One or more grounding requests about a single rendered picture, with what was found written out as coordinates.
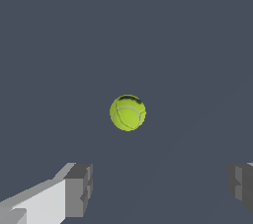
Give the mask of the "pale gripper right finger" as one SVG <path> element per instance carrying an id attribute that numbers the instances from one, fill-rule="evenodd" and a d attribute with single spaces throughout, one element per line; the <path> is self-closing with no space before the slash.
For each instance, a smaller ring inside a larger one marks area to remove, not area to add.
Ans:
<path id="1" fill-rule="evenodd" d="M 253 213 L 253 163 L 228 164 L 226 172 L 229 192 Z"/>

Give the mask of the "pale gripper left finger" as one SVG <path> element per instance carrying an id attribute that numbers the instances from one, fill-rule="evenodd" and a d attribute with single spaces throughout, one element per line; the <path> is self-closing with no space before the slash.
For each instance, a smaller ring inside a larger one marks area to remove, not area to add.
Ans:
<path id="1" fill-rule="evenodd" d="M 83 217 L 93 190 L 93 165 L 67 163 L 51 180 L 0 202 L 0 224 L 61 224 Z"/>

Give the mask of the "yellow-green tennis ball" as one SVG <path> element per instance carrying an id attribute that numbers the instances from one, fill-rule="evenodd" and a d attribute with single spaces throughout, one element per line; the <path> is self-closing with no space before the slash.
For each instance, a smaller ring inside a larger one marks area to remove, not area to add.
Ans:
<path id="1" fill-rule="evenodd" d="M 133 131 L 139 128 L 146 116 L 144 103 L 134 95 L 122 95 L 110 107 L 110 118 L 120 130 Z"/>

